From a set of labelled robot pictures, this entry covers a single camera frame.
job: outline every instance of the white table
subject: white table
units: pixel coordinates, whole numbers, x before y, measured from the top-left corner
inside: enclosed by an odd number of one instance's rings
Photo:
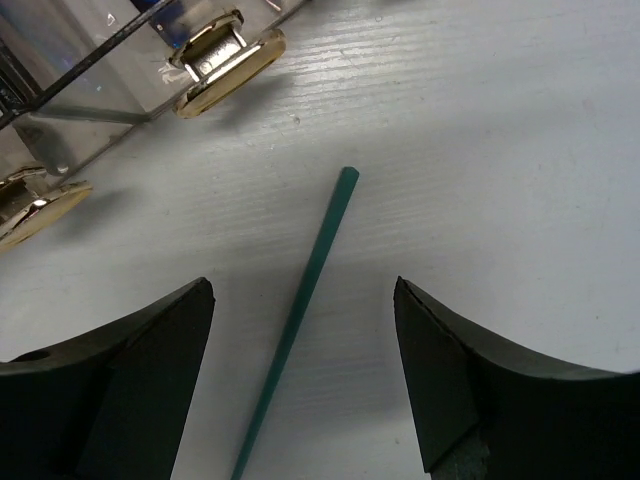
[[[82,172],[92,198],[0,258],[0,358],[206,276],[218,303],[174,478],[228,478],[350,164],[246,480],[424,478],[397,275],[535,350],[640,366],[636,0],[317,1],[286,31],[261,78],[139,130]]]

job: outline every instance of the tabletop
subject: tabletop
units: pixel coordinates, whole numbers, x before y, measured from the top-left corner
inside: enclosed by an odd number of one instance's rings
[[[339,170],[361,172],[246,480],[424,478],[398,275],[529,348],[640,366],[640,4],[313,2],[263,75],[82,171],[0,257],[0,359],[198,276],[217,298],[173,478],[228,478]]]

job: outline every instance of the metal clip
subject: metal clip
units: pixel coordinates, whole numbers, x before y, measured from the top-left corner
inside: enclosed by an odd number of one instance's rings
[[[54,190],[44,181],[44,167],[23,167],[0,179],[0,253],[55,222],[91,192],[88,182]]]
[[[176,115],[193,118],[209,110],[284,53],[281,30],[265,32],[248,45],[240,35],[243,23],[234,9],[208,23],[171,56],[169,61],[197,82],[174,106]]]

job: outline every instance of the green stick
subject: green stick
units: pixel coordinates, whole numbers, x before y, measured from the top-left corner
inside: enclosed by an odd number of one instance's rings
[[[300,329],[300,324],[302,323],[304,314],[311,301],[311,296],[318,283],[322,267],[324,267],[327,257],[329,256],[329,250],[331,250],[333,240],[336,238],[338,227],[340,226],[340,222],[347,209],[359,176],[360,173],[353,167],[344,167],[340,172],[340,177],[331,196],[331,201],[329,202],[329,207],[327,207],[327,212],[322,221],[320,232],[318,232],[316,243],[313,245],[313,250],[311,250],[307,266],[302,274],[298,291],[291,305],[287,323],[282,331],[280,342],[278,343],[276,353],[269,367],[269,373],[267,373],[262,392],[260,392],[258,404],[251,417],[249,428],[242,442],[236,464],[233,467],[231,480],[240,480],[249,462],[251,450],[253,450],[253,445],[258,438],[260,427],[262,426],[264,417],[267,415],[269,404],[278,386],[278,381],[282,376],[282,371],[287,363],[291,347],[293,347],[293,342]]]

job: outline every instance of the green rod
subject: green rod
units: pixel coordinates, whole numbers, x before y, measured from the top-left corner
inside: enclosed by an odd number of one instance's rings
[[[302,323],[304,314],[307,311],[309,302],[311,301],[311,297],[316,288],[316,284],[318,283],[318,278],[320,278],[322,268],[329,256],[329,250],[331,250],[333,240],[336,238],[338,227],[340,227],[340,222],[342,221],[344,212],[347,209],[347,205],[349,204],[351,194],[353,193],[359,176],[360,173],[353,167],[344,167],[340,172],[340,177],[338,178],[333,195],[331,196],[331,201],[327,207],[327,212],[325,213],[324,220],[322,221],[322,226],[320,227],[320,231],[316,237],[316,242],[311,250],[307,266],[302,274],[300,285],[298,285],[298,291],[296,292],[293,304],[291,305],[291,310],[287,317],[287,323],[284,326],[282,336],[278,342],[278,347],[276,348],[271,366],[269,367],[269,373],[267,373],[267,378],[265,379],[264,386],[262,387],[262,392],[260,392],[258,404],[256,405],[256,409],[251,417],[249,428],[247,428],[247,433],[245,434],[244,441],[242,442],[240,453],[238,454],[236,464],[233,467],[231,480],[240,480],[244,469],[249,462],[249,457],[251,456],[251,451],[253,450],[253,446],[258,438],[260,427],[267,415],[269,404],[271,403],[273,394],[278,386],[278,381],[282,376],[282,371],[287,363],[291,347],[293,347],[293,342],[295,341],[298,330],[300,329],[300,324]]]

